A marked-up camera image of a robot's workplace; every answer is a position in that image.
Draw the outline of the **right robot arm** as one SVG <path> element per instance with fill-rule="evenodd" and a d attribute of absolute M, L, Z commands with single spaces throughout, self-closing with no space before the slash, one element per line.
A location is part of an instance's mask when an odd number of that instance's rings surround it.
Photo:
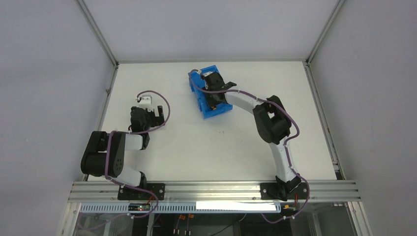
<path fill-rule="evenodd" d="M 293 138 L 291 127 L 295 126 L 295 122 L 282 106 L 281 100 L 275 95 L 261 99 L 237 89 L 235 83 L 225 83 L 218 72 L 200 72 L 199 75 L 205 82 L 201 92 L 211 109 L 220 104 L 230 104 L 254 117 L 258 134 L 268 143 L 276 165 L 276 186 L 272 189 L 272 196 L 286 201 L 301 183 L 301 178 L 295 170 L 289 150 L 289 140 Z"/>

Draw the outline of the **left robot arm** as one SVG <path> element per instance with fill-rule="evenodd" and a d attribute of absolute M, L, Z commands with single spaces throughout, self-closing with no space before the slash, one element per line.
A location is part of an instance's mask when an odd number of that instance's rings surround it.
<path fill-rule="evenodd" d="M 146 175 L 124 164 L 126 151 L 145 150 L 150 142 L 149 131 L 164 124 L 163 107 L 133 106 L 130 112 L 130 130 L 93 131 L 81 160 L 85 175 L 107 177 L 121 185 L 148 189 Z"/>

